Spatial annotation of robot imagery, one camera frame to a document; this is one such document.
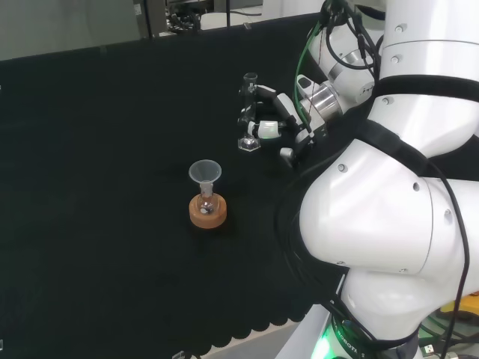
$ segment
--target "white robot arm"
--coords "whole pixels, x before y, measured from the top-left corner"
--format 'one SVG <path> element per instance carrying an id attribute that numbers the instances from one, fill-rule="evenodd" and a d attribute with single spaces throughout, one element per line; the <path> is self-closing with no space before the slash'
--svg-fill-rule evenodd
<path id="1" fill-rule="evenodd" d="M 478 13 L 476 0 L 386 3 L 379 96 L 368 119 L 427 158 L 478 133 Z M 357 49 L 347 30 L 342 26 L 332 38 L 343 58 Z M 375 40 L 380 34 L 370 32 Z M 318 39 L 313 54 L 323 46 Z M 327 88 L 342 111 L 363 102 L 364 86 L 372 81 L 367 84 L 368 71 L 355 74 L 334 64 L 327 51 L 321 56 L 329 82 L 316 85 L 319 90 Z M 306 106 L 314 93 L 303 88 Z M 313 104 L 320 116 L 325 113 L 327 106 Z M 479 290 L 479 183 L 449 182 L 469 238 L 468 295 Z M 427 315 L 456 297 L 465 254 L 444 184 L 418 177 L 364 141 L 354 140 L 309 188 L 300 229 L 314 257 L 351 268 L 341 298 L 378 340 L 410 337 Z M 332 346 L 341 353 L 338 342 Z M 341 356 L 349 355 L 343 350 Z M 420 351 L 415 356 L 422 358 Z"/>

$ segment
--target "black cable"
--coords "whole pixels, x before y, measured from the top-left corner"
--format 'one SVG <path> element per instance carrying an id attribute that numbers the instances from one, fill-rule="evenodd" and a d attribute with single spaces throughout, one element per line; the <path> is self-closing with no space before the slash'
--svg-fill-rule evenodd
<path id="1" fill-rule="evenodd" d="M 363 62 L 364 62 L 364 65 L 367 66 L 367 61 L 366 61 L 366 59 L 363 58 L 362 60 L 363 60 Z M 373 70 L 372 70 L 370 67 L 367 67 L 367 71 L 369 71 L 369 73 L 371 74 L 371 76 L 373 76 L 374 85 L 376 86 L 376 76 L 374 75 Z"/>
<path id="2" fill-rule="evenodd" d="M 242 13 L 241 11 L 230 11 L 230 13 L 237 13 L 238 15 L 244 16 L 262 16 L 262 13 Z"/>
<path id="3" fill-rule="evenodd" d="M 144 19 L 147 22 L 148 38 L 151 40 L 153 38 L 153 35 L 151 33 L 150 12 L 148 11 L 148 0 L 143 1 L 143 8 L 144 8 Z"/>
<path id="4" fill-rule="evenodd" d="M 432 335 L 433 337 L 436 338 L 436 340 L 443 340 L 445 335 L 446 335 L 446 330 L 448 329 L 448 327 L 446 325 L 443 325 L 441 322 L 438 322 L 437 320 L 435 320 L 434 318 L 432 318 L 431 316 L 428 316 L 427 319 L 432 322 L 434 325 L 436 325 L 437 327 L 440 327 L 441 329 L 444 330 L 444 332 L 442 333 L 436 333 L 435 331 L 433 331 L 431 328 L 428 328 L 426 325 L 424 324 L 421 324 L 421 329 L 423 331 L 425 331 L 426 333 Z M 472 340 L 472 338 L 479 338 L 479 332 L 476 333 L 476 334 L 472 334 L 471 336 L 467 336 L 465 334 L 462 334 L 462 333 L 459 333 L 458 331 L 453 331 L 453 335 L 455 335 L 456 337 L 458 337 L 459 339 L 452 339 L 452 340 Z"/>
<path id="5" fill-rule="evenodd" d="M 459 226 L 459 231 L 461 233 L 461 237 L 463 240 L 463 249 L 464 249 L 463 273 L 461 274 L 459 286 L 457 287 L 457 295 L 456 295 L 456 301 L 454 302 L 454 310 L 453 310 L 451 320 L 449 322 L 448 330 L 446 332 L 445 346 L 441 354 L 441 359 L 445 359 L 446 354 L 448 353 L 448 348 L 451 345 L 451 339 L 452 339 L 452 335 L 454 331 L 454 324 L 456 323 L 457 314 L 459 312 L 459 305 L 461 302 L 461 298 L 463 297 L 464 285 L 466 283 L 466 278 L 469 271 L 469 264 L 471 259 L 469 254 L 469 242 L 467 239 L 466 226 L 464 225 L 463 215 L 461 214 L 459 204 L 456 199 L 456 195 L 454 194 L 454 191 L 452 190 L 451 185 L 448 182 L 448 179 L 441 172 L 441 170 L 439 170 L 437 166 L 433 164 L 432 162 L 430 162 L 430 167 L 437 173 L 439 179 L 442 181 L 442 183 L 444 183 L 444 186 L 446 187 L 446 190 L 449 193 L 449 197 L 451 198 L 451 202 L 452 202 L 454 211 L 456 213 L 457 224 Z"/>
<path id="6" fill-rule="evenodd" d="M 473 334 L 470 337 L 464 339 L 452 339 L 449 348 L 452 346 L 457 346 L 459 344 L 479 344 L 479 334 Z"/>
<path id="7" fill-rule="evenodd" d="M 382 41 L 384 40 L 384 35 L 381 35 L 381 37 L 379 38 L 379 40 L 377 41 L 376 43 L 376 48 L 377 48 L 377 51 L 379 51 L 379 49 L 381 48 L 381 45 L 382 45 Z"/>
<path id="8" fill-rule="evenodd" d="M 226 0 L 226 26 L 231 27 L 231 0 Z"/>
<path id="9" fill-rule="evenodd" d="M 358 32 L 356 29 L 351 25 L 350 20 L 346 20 L 347 27 L 350 28 L 351 32 L 353 33 L 354 36 L 358 37 Z"/>
<path id="10" fill-rule="evenodd" d="M 351 69 L 351 70 L 366 70 L 368 67 L 373 67 L 374 65 L 371 64 L 369 65 L 368 67 L 366 66 L 355 66 L 355 65 L 351 65 L 351 64 L 348 64 L 347 62 L 344 62 L 343 60 L 341 60 L 339 58 L 339 56 L 336 55 L 335 51 L 332 49 L 332 46 L 331 46 L 331 40 L 330 40 L 330 35 L 331 35 L 331 32 L 332 32 L 332 28 L 334 27 L 334 23 L 333 22 L 330 22 L 328 24 L 328 26 L 326 27 L 326 47 L 328 48 L 328 51 L 329 53 L 331 54 L 331 56 L 341 65 L 343 65 L 344 67 L 347 67 L 348 69 Z"/>
<path id="11" fill-rule="evenodd" d="M 373 55 L 374 55 L 373 58 L 375 58 L 375 60 L 377 62 L 377 64 L 376 64 L 377 67 L 381 68 L 381 58 L 380 58 L 379 53 L 376 49 L 376 44 L 373 42 L 373 40 L 371 39 L 371 36 L 368 34 L 366 29 L 362 25 L 361 21 L 358 19 L 358 16 L 354 13 L 353 9 L 351 9 L 351 7 L 348 5 L 346 0 L 336 0 L 336 1 L 341 4 L 343 9 L 351 17 L 351 19 L 353 20 L 354 28 L 356 29 L 356 31 L 364 36 L 364 38 L 366 39 L 367 44 L 369 45 L 369 47 L 371 48 L 371 50 L 373 52 Z"/>

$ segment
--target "equipment in background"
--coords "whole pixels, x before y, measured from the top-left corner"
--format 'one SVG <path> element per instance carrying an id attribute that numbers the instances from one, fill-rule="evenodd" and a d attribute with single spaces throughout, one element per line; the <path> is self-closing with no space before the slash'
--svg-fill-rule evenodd
<path id="1" fill-rule="evenodd" d="M 437 310 L 436 315 L 440 318 L 449 319 L 454 310 L 454 302 L 446 304 Z M 479 292 L 468 295 L 461 300 L 459 305 L 459 315 L 457 317 L 463 321 L 473 321 L 479 324 Z"/>
<path id="2" fill-rule="evenodd" d="M 159 37 L 167 31 L 165 4 L 156 0 L 134 0 L 138 30 L 143 39 Z"/>
<path id="3" fill-rule="evenodd" d="M 205 1 L 168 1 L 166 8 L 168 30 L 175 34 L 197 34 L 201 16 L 207 12 Z"/>

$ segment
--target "table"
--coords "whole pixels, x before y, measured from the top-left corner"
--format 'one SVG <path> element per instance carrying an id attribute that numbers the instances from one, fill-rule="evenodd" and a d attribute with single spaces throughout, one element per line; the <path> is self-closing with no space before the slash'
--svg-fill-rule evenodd
<path id="1" fill-rule="evenodd" d="M 275 200 L 295 175 L 277 151 L 238 151 L 237 93 L 250 71 L 290 93 L 315 22 L 0 63 L 3 358 L 203 354 L 302 319 L 317 293 L 295 281 L 272 233 Z M 311 163 L 350 141 L 365 114 L 336 123 Z M 458 160 L 478 163 L 477 149 L 474 138 L 437 163 L 479 180 Z M 188 218 L 199 159 L 223 169 L 228 222 L 212 233 Z M 339 269 L 317 271 L 335 288 Z"/>

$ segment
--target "screw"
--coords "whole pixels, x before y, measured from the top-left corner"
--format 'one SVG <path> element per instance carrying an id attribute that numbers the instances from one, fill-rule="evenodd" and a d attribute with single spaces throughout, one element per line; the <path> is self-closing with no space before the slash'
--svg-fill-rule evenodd
<path id="1" fill-rule="evenodd" d="M 347 172 L 347 166 L 343 165 L 343 164 L 340 164 L 340 165 L 338 165 L 338 170 L 340 172 L 346 173 Z"/>

